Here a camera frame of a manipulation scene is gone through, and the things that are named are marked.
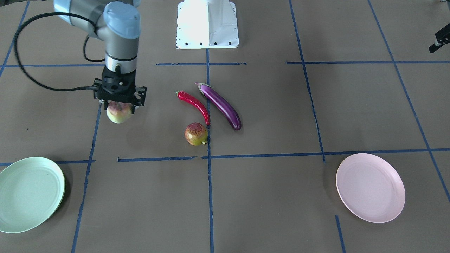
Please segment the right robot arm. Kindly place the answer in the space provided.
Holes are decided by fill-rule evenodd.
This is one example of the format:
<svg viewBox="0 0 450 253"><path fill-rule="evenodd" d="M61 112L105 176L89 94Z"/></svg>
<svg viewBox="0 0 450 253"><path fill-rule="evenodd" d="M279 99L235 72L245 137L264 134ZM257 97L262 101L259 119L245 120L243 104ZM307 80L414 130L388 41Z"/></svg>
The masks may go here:
<svg viewBox="0 0 450 253"><path fill-rule="evenodd" d="M105 44L102 77L89 88L105 103L143 107L146 87L135 85L141 17L139 0L55 0L61 19Z"/></svg>

